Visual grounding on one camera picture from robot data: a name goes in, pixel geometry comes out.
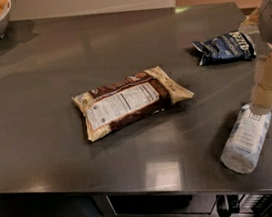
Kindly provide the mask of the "beige taped gripper finger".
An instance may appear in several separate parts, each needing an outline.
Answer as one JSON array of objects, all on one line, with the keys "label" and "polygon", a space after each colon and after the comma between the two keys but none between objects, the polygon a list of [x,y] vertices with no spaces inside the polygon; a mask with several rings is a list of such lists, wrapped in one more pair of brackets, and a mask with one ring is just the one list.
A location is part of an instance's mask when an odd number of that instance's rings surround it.
[{"label": "beige taped gripper finger", "polygon": [[253,34],[259,32],[260,10],[254,9],[250,15],[240,24],[238,31],[244,34]]},{"label": "beige taped gripper finger", "polygon": [[254,75],[250,110],[256,115],[266,115],[272,111],[272,50],[258,58]]}]

